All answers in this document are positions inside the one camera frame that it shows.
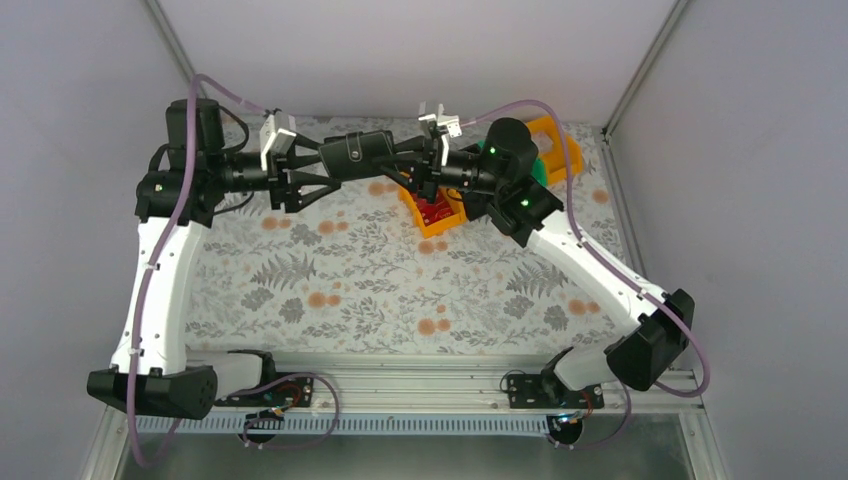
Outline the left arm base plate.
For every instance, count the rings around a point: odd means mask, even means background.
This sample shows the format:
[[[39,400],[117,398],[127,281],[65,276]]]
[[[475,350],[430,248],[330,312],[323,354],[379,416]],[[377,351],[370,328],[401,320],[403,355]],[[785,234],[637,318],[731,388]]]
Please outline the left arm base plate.
[[[233,395],[214,402],[215,407],[243,407],[254,409],[306,408],[311,405],[314,380],[296,378],[281,382],[270,389],[250,395]]]

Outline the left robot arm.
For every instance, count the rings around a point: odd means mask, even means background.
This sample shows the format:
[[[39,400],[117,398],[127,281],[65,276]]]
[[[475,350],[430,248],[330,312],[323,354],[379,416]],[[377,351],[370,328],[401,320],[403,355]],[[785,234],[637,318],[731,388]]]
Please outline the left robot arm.
[[[271,354],[261,350],[189,353],[184,339],[191,284],[218,206],[229,193],[265,192],[275,209],[296,212],[339,188],[305,172],[298,148],[314,142],[292,116],[269,111],[259,148],[228,145],[225,107],[177,100],[165,114],[168,140],[136,189],[138,266],[123,333],[88,394],[126,414],[200,420],[240,392],[263,405],[278,391]]]

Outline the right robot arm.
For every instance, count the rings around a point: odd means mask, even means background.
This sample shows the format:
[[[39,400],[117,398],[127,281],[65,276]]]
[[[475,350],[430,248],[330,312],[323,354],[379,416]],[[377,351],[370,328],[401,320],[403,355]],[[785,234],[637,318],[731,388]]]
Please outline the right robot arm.
[[[691,295],[638,275],[569,216],[565,203],[532,175],[538,149],[523,122],[495,120],[476,151],[450,150],[453,128],[431,120],[425,125],[426,135],[390,147],[374,165],[427,200],[438,187],[485,196],[502,234],[563,272],[615,325],[611,344],[570,346],[556,356],[541,382],[544,399],[565,407],[581,389],[602,382],[618,380],[638,391],[658,385],[691,343]]]

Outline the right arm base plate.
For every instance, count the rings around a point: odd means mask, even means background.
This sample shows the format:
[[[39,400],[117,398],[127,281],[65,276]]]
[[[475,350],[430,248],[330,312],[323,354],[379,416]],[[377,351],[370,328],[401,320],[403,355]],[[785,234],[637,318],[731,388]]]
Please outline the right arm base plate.
[[[512,409],[601,409],[605,406],[603,390],[593,385],[583,390],[569,390],[555,378],[541,374],[512,372],[499,384]]]

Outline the black leather card holder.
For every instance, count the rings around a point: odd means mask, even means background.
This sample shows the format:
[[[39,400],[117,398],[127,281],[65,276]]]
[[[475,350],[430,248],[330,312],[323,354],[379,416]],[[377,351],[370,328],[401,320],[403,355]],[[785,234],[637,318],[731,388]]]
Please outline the black leather card holder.
[[[381,176],[382,168],[373,161],[394,154],[394,138],[388,130],[353,132],[328,137],[318,155],[330,178],[346,182]]]

